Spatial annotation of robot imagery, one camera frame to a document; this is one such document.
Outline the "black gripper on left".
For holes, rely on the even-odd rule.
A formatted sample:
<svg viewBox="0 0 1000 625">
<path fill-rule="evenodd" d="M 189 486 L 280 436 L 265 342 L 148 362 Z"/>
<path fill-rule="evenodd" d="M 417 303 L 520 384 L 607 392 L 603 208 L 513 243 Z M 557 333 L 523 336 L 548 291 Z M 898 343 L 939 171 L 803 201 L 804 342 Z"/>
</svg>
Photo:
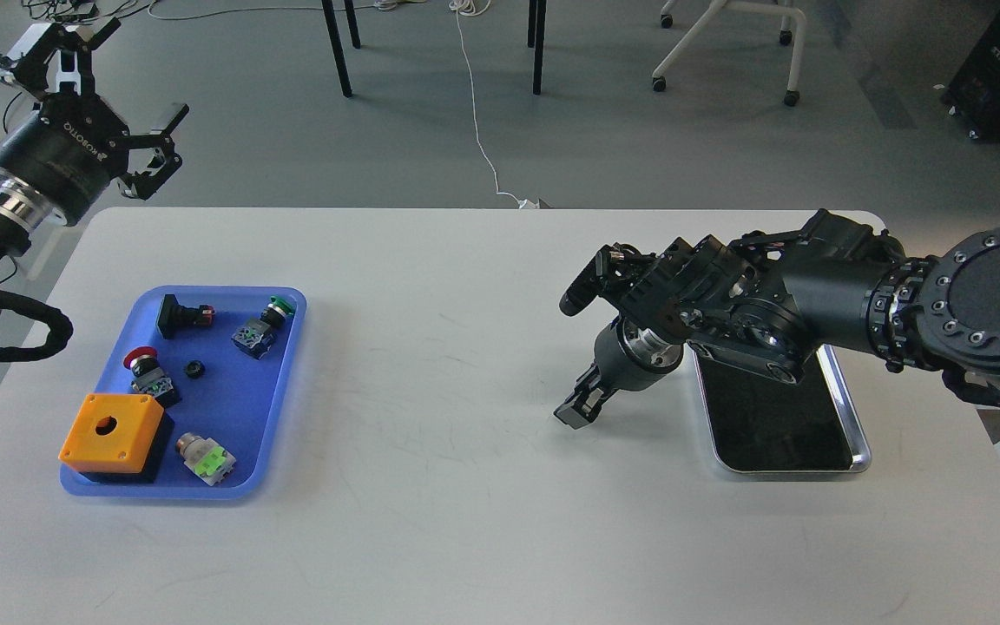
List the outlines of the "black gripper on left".
<svg viewBox="0 0 1000 625">
<path fill-rule="evenodd" d="M 172 134 L 189 114 L 186 103 L 172 103 L 149 132 L 132 135 L 95 93 L 92 52 L 121 26 L 119 19 L 33 24 L 0 53 L 0 82 L 33 99 L 30 118 L 0 143 L 0 181 L 27 183 L 68 227 L 78 225 L 114 178 L 123 197 L 147 201 L 182 166 Z M 134 150 L 149 150 L 150 160 L 127 173 Z"/>
</svg>

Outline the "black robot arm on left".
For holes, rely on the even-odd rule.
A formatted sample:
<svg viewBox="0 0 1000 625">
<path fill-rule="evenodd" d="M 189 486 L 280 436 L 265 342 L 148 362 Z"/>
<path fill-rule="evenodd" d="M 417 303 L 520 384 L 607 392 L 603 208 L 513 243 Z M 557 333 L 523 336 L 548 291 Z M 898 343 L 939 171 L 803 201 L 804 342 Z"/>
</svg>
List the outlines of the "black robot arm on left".
<svg viewBox="0 0 1000 625">
<path fill-rule="evenodd" d="M 124 197 L 146 201 L 181 166 L 172 132 L 187 104 L 176 103 L 168 118 L 134 134 L 95 90 L 92 52 L 120 24 L 116 17 L 33 24 L 0 55 L 0 82 L 35 102 L 0 143 L 0 261 L 27 253 L 47 219 L 78 224 L 112 182 Z M 59 309 L 0 289 L 0 363 L 51 359 L 72 335 Z"/>
</svg>

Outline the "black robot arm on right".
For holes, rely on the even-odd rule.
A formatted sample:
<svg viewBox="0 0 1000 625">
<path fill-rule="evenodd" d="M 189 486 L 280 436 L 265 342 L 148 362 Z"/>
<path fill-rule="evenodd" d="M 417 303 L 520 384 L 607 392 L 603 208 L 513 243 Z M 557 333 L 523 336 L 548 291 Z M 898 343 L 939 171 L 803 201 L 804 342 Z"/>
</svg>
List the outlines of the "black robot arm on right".
<svg viewBox="0 0 1000 625">
<path fill-rule="evenodd" d="M 596 298 L 616 317 L 556 418 L 592 424 L 617 391 L 643 391 L 690 348 L 786 385 L 822 345 L 871 353 L 889 372 L 941 372 L 965 403 L 1000 406 L 1000 228 L 941 256 L 908 257 L 888 231 L 818 210 L 801 229 L 729 244 L 675 239 L 662 253 L 602 247 L 566 289 L 575 316 Z"/>
</svg>

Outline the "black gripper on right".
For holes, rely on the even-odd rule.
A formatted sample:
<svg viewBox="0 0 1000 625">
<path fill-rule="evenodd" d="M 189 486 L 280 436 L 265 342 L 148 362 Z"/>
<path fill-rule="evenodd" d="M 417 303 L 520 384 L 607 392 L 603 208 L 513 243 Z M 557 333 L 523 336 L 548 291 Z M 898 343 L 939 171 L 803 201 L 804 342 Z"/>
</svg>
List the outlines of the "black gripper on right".
<svg viewBox="0 0 1000 625">
<path fill-rule="evenodd" d="M 594 364 L 576 380 L 572 392 L 553 411 L 571 430 L 593 424 L 620 389 L 643 391 L 674 372 L 684 347 L 666 343 L 630 320 L 616 317 L 595 338 Z"/>
</svg>

